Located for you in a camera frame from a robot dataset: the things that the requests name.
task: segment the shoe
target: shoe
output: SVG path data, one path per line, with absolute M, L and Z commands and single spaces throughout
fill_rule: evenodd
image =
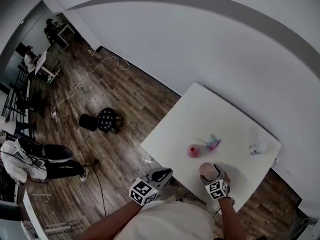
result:
M 81 177 L 80 177 L 80 181 L 81 181 L 82 183 L 86 182 L 86 180 L 88 179 L 88 174 L 89 174 L 89 168 L 88 168 L 88 167 L 85 167 L 85 168 L 84 168 L 84 174 L 81 175 Z

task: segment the wooden floor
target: wooden floor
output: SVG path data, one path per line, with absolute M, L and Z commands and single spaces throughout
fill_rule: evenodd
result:
M 65 97 L 74 93 L 73 83 L 93 70 L 98 63 L 112 53 L 103 49 L 91 56 L 85 42 L 70 42 L 70 47 L 58 56 L 62 75 L 52 85 L 44 85 L 37 80 L 31 84 L 42 89 L 43 96 L 50 94 L 52 108 Z M 127 64 L 120 60 L 123 68 Z M 30 119 L 37 124 L 36 140 L 47 144 L 65 145 L 72 149 L 74 159 L 82 164 L 90 164 L 97 158 L 96 167 L 100 178 L 106 213 L 110 214 L 129 202 L 128 190 L 135 177 L 141 177 L 151 167 L 159 166 L 144 163 L 148 155 L 140 143 L 179 100 L 179 96 L 139 69 L 131 66 L 122 71 L 118 62 L 107 59 L 94 73 L 83 80 L 83 87 L 57 109 L 58 118 L 50 117 L 50 109 L 44 111 L 44 118 L 30 113 Z M 124 126 L 118 135 L 99 130 L 91 132 L 79 127 L 79 117 L 86 113 L 97 116 L 111 107 L 124 117 Z M 52 197 L 34 197 L 31 202 L 42 225 L 61 222 L 74 222 L 72 230 L 63 236 L 52 235 L 50 239 L 78 239 L 83 230 L 104 216 L 104 208 L 98 180 L 91 171 L 86 183 L 79 177 L 51 180 L 48 184 L 31 183 L 29 193 L 53 194 Z M 286 239 L 298 196 L 270 170 L 250 200 L 239 211 L 239 217 L 253 240 L 266 236 L 269 240 Z M 222 220 L 217 214 L 215 220 L 216 237 L 222 237 Z

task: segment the metal railing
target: metal railing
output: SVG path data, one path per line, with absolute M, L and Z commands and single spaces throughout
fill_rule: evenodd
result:
M 18 121 L 21 123 L 27 123 L 25 122 L 27 118 L 26 109 L 18 109 L 18 106 L 16 102 L 19 99 L 27 100 L 27 89 L 28 89 L 28 73 L 25 72 L 22 67 L 19 67 L 20 71 L 18 73 L 18 76 L 15 81 L 15 85 L 11 86 L 10 93 L 8 97 L 6 98 L 6 101 L 4 103 L 4 107 L 2 110 L 2 116 L 6 117 L 11 111 L 10 115 L 10 121 Z M 22 133 L 29 135 L 29 130 L 24 129 L 21 131 Z M 7 133 L 7 138 L 9 139 L 16 139 L 15 136 L 12 136 L 11 134 Z

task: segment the white cable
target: white cable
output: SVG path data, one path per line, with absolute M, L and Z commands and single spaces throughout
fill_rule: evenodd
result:
M 128 64 L 128 68 L 122 68 L 122 67 L 120 66 L 119 60 L 118 60 L 115 56 L 111 56 L 111 57 L 106 57 L 106 58 L 104 58 L 104 59 L 99 63 L 99 65 L 96 66 L 96 68 L 95 68 L 94 70 L 92 70 L 90 73 L 85 74 L 85 75 L 81 78 L 81 80 L 80 80 L 80 82 L 79 82 L 78 84 L 77 84 L 76 82 L 74 82 L 74 83 L 71 85 L 71 90 L 72 90 L 72 91 L 75 90 L 74 93 L 73 93 L 70 97 L 67 97 L 67 98 L 64 98 L 63 100 L 61 100 L 61 101 L 54 107 L 54 109 L 51 110 L 51 117 L 52 117 L 53 119 L 56 119 L 56 118 L 58 117 L 58 113 L 55 111 L 55 109 L 56 109 L 62 102 L 64 102 L 65 100 L 69 100 L 70 98 L 72 98 L 72 97 L 76 94 L 78 88 L 81 88 L 82 86 L 84 86 L 84 83 L 82 82 L 82 80 L 83 80 L 86 76 L 88 76 L 88 75 L 90 75 L 91 73 L 93 73 L 93 72 L 101 65 L 102 62 L 104 62 L 106 59 L 110 59 L 110 58 L 115 58 L 115 59 L 118 61 L 118 67 L 119 67 L 120 69 L 122 69 L 123 71 L 126 71 L 126 70 L 130 69 L 130 65 L 129 65 L 128 61 L 126 61 L 124 58 L 122 58 L 122 59 Z

